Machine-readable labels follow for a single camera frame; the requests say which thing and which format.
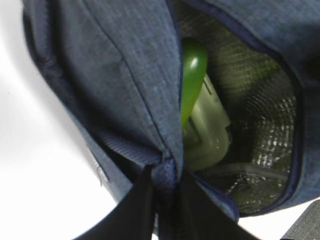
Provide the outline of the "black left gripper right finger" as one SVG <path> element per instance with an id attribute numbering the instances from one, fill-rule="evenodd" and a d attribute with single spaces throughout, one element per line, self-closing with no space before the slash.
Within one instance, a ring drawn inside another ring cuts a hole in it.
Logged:
<path id="1" fill-rule="evenodd" d="M 158 213 L 160 240 L 254 240 L 184 172 L 171 209 Z"/>

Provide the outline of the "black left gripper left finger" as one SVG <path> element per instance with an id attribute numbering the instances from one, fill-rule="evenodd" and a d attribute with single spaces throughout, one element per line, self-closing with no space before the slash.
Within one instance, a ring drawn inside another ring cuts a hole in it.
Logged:
<path id="1" fill-rule="evenodd" d="M 150 240 L 154 231 L 156 198 L 146 166 L 119 204 L 77 240 Z"/>

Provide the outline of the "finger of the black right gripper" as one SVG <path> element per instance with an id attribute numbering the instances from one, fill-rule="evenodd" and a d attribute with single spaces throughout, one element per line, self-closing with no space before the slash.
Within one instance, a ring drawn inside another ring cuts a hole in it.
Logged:
<path id="1" fill-rule="evenodd" d="M 283 240 L 319 240 L 320 239 L 320 200 L 313 201 L 289 230 Z"/>

